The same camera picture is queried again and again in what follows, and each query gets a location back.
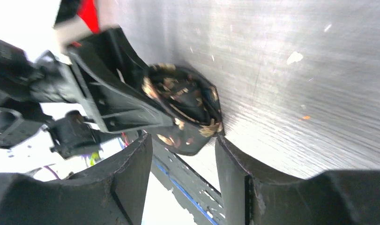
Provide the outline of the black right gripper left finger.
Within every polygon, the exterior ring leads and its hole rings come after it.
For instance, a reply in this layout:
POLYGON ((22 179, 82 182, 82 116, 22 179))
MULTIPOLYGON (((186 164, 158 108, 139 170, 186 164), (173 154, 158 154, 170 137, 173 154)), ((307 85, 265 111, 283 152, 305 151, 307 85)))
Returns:
POLYGON ((152 155, 144 134, 65 180, 0 173, 0 225, 139 225, 152 155))

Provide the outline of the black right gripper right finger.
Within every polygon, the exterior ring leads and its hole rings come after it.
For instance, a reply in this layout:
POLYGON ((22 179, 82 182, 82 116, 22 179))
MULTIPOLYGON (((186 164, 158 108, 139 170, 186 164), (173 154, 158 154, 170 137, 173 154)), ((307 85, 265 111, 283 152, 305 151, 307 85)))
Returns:
POLYGON ((380 225, 380 170, 331 170, 301 179, 222 136, 215 154, 230 225, 380 225))

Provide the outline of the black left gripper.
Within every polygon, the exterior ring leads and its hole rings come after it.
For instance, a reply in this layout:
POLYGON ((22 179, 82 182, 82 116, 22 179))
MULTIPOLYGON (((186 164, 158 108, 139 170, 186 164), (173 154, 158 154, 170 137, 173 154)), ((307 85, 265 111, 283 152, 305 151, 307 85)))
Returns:
POLYGON ((143 93, 142 79, 149 67, 120 27, 68 45, 67 56, 71 66, 66 80, 50 51, 32 63, 22 49, 0 40, 1 149, 19 145, 42 129, 52 139, 51 152, 67 159, 98 151, 118 133, 173 124, 172 117, 143 93), (75 101, 91 119, 73 110, 54 120, 41 108, 42 103, 75 101), (91 128, 92 120, 102 132, 91 128))

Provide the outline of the black gold floral tie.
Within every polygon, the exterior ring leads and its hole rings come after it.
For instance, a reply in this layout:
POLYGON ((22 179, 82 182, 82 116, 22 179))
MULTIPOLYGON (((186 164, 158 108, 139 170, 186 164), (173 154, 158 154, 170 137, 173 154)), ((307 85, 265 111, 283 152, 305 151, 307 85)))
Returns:
POLYGON ((216 86, 197 71, 173 64, 151 65, 143 76, 142 91, 173 122, 144 130, 167 150, 194 156, 212 137, 224 134, 216 86))

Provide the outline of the red white toy block truck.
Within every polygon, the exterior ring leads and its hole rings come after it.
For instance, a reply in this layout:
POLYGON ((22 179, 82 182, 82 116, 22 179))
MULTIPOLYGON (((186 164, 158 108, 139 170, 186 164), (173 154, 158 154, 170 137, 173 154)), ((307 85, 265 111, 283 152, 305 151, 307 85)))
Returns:
POLYGON ((61 0, 54 27, 80 18, 92 33, 99 33, 97 6, 94 0, 61 0))

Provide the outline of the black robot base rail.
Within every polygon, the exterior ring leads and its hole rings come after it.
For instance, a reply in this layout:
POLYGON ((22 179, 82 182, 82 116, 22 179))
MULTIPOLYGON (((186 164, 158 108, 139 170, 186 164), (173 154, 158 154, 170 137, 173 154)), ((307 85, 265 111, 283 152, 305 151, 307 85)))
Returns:
POLYGON ((221 193, 199 175, 179 155, 166 150, 155 140, 151 172, 172 190, 176 201, 189 211, 198 225, 226 225, 221 193))

